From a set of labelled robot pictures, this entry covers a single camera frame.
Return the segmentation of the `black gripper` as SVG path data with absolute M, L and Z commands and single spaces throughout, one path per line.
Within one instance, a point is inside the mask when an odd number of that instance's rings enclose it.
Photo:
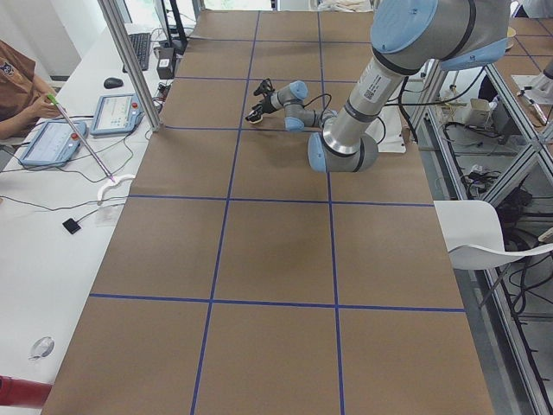
M 261 99 L 255 106 L 254 110 L 256 114 L 271 114 L 277 110 L 277 108 L 272 104 L 272 97 L 266 96 Z

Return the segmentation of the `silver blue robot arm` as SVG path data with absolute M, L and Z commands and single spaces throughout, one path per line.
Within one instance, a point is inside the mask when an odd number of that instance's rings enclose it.
M 298 132 L 303 131 L 306 127 L 323 128 L 330 118 L 338 115 L 336 111 L 328 109 L 307 109 L 303 100 L 308 97 L 308 88 L 301 80 L 296 80 L 279 90 L 275 90 L 270 79 L 265 79 L 254 91 L 254 95 L 262 95 L 263 97 L 245 117 L 251 124 L 261 122 L 264 114 L 271 114 L 284 109 L 285 129 Z
M 372 58 L 338 115 L 310 136 L 317 172 L 358 172 L 378 158 L 370 123 L 409 76 L 430 59 L 444 71 L 483 67 L 507 45 L 507 1 L 384 1 L 371 26 Z

